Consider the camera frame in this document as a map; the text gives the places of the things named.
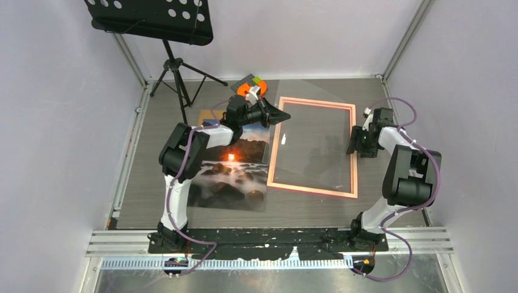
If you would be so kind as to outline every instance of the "tripod stand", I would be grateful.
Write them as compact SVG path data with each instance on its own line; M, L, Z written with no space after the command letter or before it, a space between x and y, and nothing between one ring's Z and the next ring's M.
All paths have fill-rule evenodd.
M166 62L164 62L164 70L162 71L162 74L160 74L160 78L158 79L158 81L153 86L153 90L151 91L150 96L155 95L156 89L158 88L160 83L162 83L162 80L164 79L164 76L166 75L166 73L170 70L174 74L175 84L176 84L177 89L176 90L173 89L170 85L166 84L165 82L164 82L164 84L166 86L168 86L168 88L170 88L171 90L173 90L175 93L178 94L178 100L180 102L181 115L183 117L183 122L187 124L187 117L185 116L185 107L191 107L192 104L194 104L194 100L196 100L196 97L198 96L198 93L200 92L200 89L202 88L202 85L205 82L205 79L210 78L214 81L219 82L220 84L222 84L224 86L227 86L228 83L224 82L218 78L215 78L214 76L212 76L208 73L205 73L196 67L192 67L189 64L184 63L182 58L175 58L173 55L173 51L171 50L171 46L169 46L169 42L167 40L162 40L162 42L164 43L164 47L166 47L166 51L167 51L167 55L169 56L169 59L166 60ZM198 89L196 90L196 93L194 94L194 97L192 98L192 100L189 99L189 94L187 93L187 89L185 88L185 84L183 83L183 79L181 78L180 66L185 66L186 68L203 75L202 82L198 86Z

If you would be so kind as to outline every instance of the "stand leg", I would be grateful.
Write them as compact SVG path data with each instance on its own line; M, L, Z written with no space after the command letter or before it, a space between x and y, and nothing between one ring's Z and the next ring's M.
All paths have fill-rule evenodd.
M185 84L183 83L183 79L181 78L180 69L175 70L175 83L180 84L181 92L183 93L183 97L185 98L185 101L187 101L188 107L192 106L191 99L189 99L189 94L187 94L187 89L185 88Z
M212 76L212 75L210 75L210 74L208 74L208 73L205 73L205 72L203 72L203 71L199 70L199 69L198 69L198 68L196 68L196 67L192 67L192 66L190 66L190 65L189 65L189 64L187 64L187 63L182 63L182 65L183 65L183 66L185 66L185 67L187 67L188 69L190 69L190 70L192 70L192 71L198 72L199 74L204 75L204 76L206 76L206 77L208 77L208 78L212 79L213 81L217 81L217 82L219 82L220 84L222 84L222 85L224 85L224 86L227 86L227 85L228 85L228 82L225 82L225 81L222 81L221 79L215 78L214 76Z
M149 96L154 96L155 95L156 89L158 88L158 86L162 82L162 79L164 79L164 76L166 75L166 73L167 73L167 68L164 68L164 71L162 71L162 74L160 74L160 78L158 79L158 81L153 86L153 90L151 91Z
M180 90L180 83L178 82L180 77L180 72L178 70L173 71L175 75L175 84L177 85L177 93L178 93L178 100L180 101L180 109L181 109L181 116L183 117L183 123L187 123L187 116L185 116L185 107L183 106L183 99L181 97L181 90Z
M198 89L196 90L196 93L194 94L194 98L192 98L191 104L194 104L194 101L196 100L196 97L198 96L198 93L202 89L202 85L205 82L206 78L207 78L206 76L203 77L202 82L200 83L200 86L198 87Z

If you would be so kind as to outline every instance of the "empty frame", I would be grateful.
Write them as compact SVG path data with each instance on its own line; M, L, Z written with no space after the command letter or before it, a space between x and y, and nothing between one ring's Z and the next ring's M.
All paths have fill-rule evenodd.
M279 109L291 119L275 127L267 185L358 198L356 154L345 154L355 105L281 96Z

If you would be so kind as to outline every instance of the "orange object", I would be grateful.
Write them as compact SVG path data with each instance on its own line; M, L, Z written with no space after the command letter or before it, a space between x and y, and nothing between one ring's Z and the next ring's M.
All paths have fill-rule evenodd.
M259 85L259 87L261 88L260 96L264 96L264 94L268 90L268 86L262 80L257 85ZM243 84L242 86L240 86L238 88L238 95L246 97L246 95L248 94L248 92L250 91L251 88L252 88L252 86L250 86L247 82L245 82L245 84Z

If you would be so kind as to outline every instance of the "black mounting plate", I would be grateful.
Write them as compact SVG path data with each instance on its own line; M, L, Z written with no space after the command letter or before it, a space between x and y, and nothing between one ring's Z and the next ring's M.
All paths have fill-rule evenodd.
M276 260L286 259L297 247L300 260L341 259L340 252L363 251L351 248L349 229L344 228L254 228L254 229L187 229L187 234L201 241L214 241L216 250L208 259L231 260ZM158 233L150 234L150 239L160 237ZM384 236L376 246L376 251L388 251L389 246ZM190 242L188 246L179 248L168 241L150 242L148 252L192 253L192 258L200 259L210 249L210 245Z

